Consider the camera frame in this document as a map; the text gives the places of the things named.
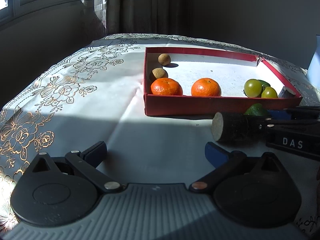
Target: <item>dark wall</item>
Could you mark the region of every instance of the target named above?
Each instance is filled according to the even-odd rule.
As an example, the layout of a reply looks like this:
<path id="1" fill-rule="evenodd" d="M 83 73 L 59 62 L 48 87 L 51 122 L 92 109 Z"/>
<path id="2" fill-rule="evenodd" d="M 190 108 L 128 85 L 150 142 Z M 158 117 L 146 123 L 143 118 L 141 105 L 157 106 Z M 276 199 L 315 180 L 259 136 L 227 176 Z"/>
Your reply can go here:
<path id="1" fill-rule="evenodd" d="M 81 5 L 79 1 L 49 7 L 0 27 L 0 108 L 42 72 L 84 46 Z"/>
<path id="2" fill-rule="evenodd" d="M 320 34 L 320 0 L 193 0 L 191 35 L 308 68 Z"/>

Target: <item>table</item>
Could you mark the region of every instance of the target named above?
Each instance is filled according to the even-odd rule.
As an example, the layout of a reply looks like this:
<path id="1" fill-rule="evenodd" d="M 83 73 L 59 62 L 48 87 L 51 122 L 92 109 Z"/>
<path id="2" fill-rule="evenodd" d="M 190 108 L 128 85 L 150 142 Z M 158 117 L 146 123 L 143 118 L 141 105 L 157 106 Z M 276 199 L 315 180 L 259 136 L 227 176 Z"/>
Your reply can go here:
<path id="1" fill-rule="evenodd" d="M 144 114 L 144 51 L 152 46 L 205 47 L 263 56 L 303 95 L 302 105 L 319 104 L 320 92 L 306 79 L 305 69 L 241 46 L 131 33 L 93 41 L 44 72 L 0 113 L 2 232 L 17 224 L 10 194 L 38 152 L 64 156 L 103 140 L 108 158 L 98 169 L 121 183 L 183 182 L 188 186 L 213 170 L 204 156 L 205 144 L 213 141 L 211 120 Z M 239 149 L 248 156 L 274 152 L 302 195 L 295 223 L 308 235 L 316 231 L 318 162 L 269 149 L 262 141 L 224 148 Z"/>

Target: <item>wooden log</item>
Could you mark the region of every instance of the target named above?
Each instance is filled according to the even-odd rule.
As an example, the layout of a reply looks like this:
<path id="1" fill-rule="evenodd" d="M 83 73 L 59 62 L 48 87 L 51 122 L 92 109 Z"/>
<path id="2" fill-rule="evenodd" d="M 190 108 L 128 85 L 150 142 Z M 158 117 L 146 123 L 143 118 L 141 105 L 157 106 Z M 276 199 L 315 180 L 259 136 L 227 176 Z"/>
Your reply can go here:
<path id="1" fill-rule="evenodd" d="M 296 93 L 293 92 L 288 87 L 283 87 L 281 92 L 279 93 L 278 98 L 294 98 L 296 96 Z"/>
<path id="2" fill-rule="evenodd" d="M 242 141 L 248 136 L 248 121 L 243 114 L 217 112 L 211 132 L 216 142 Z"/>

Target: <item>curtain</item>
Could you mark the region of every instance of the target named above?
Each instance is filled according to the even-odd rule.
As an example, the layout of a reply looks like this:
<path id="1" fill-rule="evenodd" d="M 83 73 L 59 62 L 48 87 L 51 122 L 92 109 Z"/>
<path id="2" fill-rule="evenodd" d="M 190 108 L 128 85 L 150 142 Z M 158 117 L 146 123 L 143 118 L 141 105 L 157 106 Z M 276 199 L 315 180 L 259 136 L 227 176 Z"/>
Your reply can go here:
<path id="1" fill-rule="evenodd" d="M 82 39 L 86 43 L 106 36 L 107 0 L 81 0 Z"/>
<path id="2" fill-rule="evenodd" d="M 114 33 L 189 35 L 191 0 L 81 0 L 89 40 Z"/>

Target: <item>orange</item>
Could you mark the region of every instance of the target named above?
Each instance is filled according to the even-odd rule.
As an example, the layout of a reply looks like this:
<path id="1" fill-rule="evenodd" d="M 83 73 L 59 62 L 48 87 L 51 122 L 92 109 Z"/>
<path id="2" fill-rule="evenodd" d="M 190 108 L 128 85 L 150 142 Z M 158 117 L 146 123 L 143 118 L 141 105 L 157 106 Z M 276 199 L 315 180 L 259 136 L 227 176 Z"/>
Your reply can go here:
<path id="1" fill-rule="evenodd" d="M 200 78 L 191 87 L 191 95 L 194 97 L 219 97 L 221 88 L 211 78 Z"/>
<path id="2" fill-rule="evenodd" d="M 182 87 L 171 78 L 158 78 L 151 84 L 151 91 L 154 95 L 182 96 Z"/>

